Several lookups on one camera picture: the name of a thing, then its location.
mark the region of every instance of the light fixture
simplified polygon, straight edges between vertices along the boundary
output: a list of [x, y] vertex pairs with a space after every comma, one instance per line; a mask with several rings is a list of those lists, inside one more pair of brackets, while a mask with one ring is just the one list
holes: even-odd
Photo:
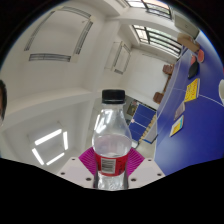
[[56, 156], [54, 159], [47, 162], [47, 165], [50, 165], [51, 163], [55, 162], [56, 160], [60, 159], [65, 153], [61, 153], [60, 155]]
[[33, 152], [33, 154], [35, 155], [35, 157], [37, 158], [37, 160], [39, 161], [39, 163], [40, 163], [41, 165], [44, 165], [44, 162], [43, 162], [43, 160], [41, 159], [41, 157], [40, 157], [39, 153], [37, 152], [37, 150], [34, 148], [34, 149], [32, 149], [32, 152]]
[[65, 150], [68, 149], [68, 132], [63, 132], [63, 140], [64, 140], [64, 148]]
[[62, 132], [61, 129], [59, 129], [59, 130], [57, 130], [57, 131], [54, 131], [54, 132], [52, 132], [51, 134], [46, 135], [46, 136], [44, 136], [43, 138], [40, 138], [40, 139], [38, 139], [37, 141], [35, 141], [35, 145], [40, 145], [40, 144], [42, 144], [43, 142], [46, 142], [47, 140], [49, 140], [49, 139], [51, 139], [51, 138], [53, 138], [53, 137], [55, 137], [55, 136], [61, 134], [61, 132]]

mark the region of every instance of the plastic bottle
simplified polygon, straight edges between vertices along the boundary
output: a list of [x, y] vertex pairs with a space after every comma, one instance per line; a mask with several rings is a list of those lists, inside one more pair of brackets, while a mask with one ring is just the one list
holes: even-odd
[[103, 110], [92, 138], [98, 163], [98, 189], [101, 190], [124, 189], [125, 164], [132, 143], [124, 118], [124, 104], [124, 90], [103, 90]]

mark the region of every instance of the wall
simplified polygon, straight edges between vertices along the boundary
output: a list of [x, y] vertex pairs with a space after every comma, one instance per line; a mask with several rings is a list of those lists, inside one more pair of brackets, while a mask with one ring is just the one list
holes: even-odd
[[94, 105], [93, 105], [92, 113], [90, 117], [90, 122], [88, 126], [88, 135], [86, 138], [85, 149], [92, 147], [92, 137], [93, 137], [93, 132], [94, 132], [97, 116], [101, 113], [101, 110], [103, 109], [101, 102], [102, 102], [102, 98], [98, 98], [94, 101]]
[[129, 40], [129, 38], [124, 34], [124, 32], [120, 29], [114, 42], [115, 45], [113, 45], [113, 47], [110, 50], [110, 54], [109, 57], [107, 59], [106, 65], [105, 65], [105, 69], [104, 69], [104, 73], [103, 73], [103, 77], [101, 79], [101, 83], [99, 86], [99, 89], [103, 89], [103, 88], [116, 88], [119, 86], [120, 81], [122, 79], [122, 75], [118, 74], [116, 72], [112, 72], [111, 66], [114, 60], [114, 57], [116, 56], [116, 49], [119, 46], [119, 43], [123, 41], [127, 47], [131, 50], [131, 42]]
[[[187, 50], [175, 66], [157, 111], [155, 162], [165, 175], [224, 156], [224, 107], [218, 91], [219, 83], [224, 79], [223, 65], [202, 32], [196, 41], [205, 54], [204, 62], [199, 63], [198, 74], [190, 80], [187, 78], [192, 54]], [[199, 97], [185, 103], [183, 128], [169, 137], [175, 111], [185, 98], [187, 86], [196, 78], [200, 78]]]
[[166, 64], [175, 64], [177, 62], [176, 56], [169, 54], [167, 51], [157, 48], [148, 44], [141, 43], [136, 49], [146, 51], [148, 55], [153, 56], [161, 61], [164, 61]]
[[158, 104], [153, 101], [156, 92], [162, 92], [168, 76], [163, 73], [166, 62], [150, 55], [148, 52], [132, 49], [132, 56], [126, 73], [122, 76], [120, 87], [126, 94], [152, 108], [157, 109]]
[[99, 9], [104, 12], [107, 16], [119, 16], [123, 12], [127, 11], [128, 6], [123, 8], [116, 0], [76, 0]]

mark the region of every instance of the bottle label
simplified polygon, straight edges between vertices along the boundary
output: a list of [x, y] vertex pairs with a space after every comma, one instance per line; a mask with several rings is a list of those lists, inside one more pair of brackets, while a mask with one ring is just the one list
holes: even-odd
[[107, 158], [98, 155], [95, 152], [95, 158], [98, 164], [98, 172], [104, 176], [114, 177], [121, 175], [125, 170], [125, 164], [128, 159], [128, 155], [117, 157], [117, 158]]

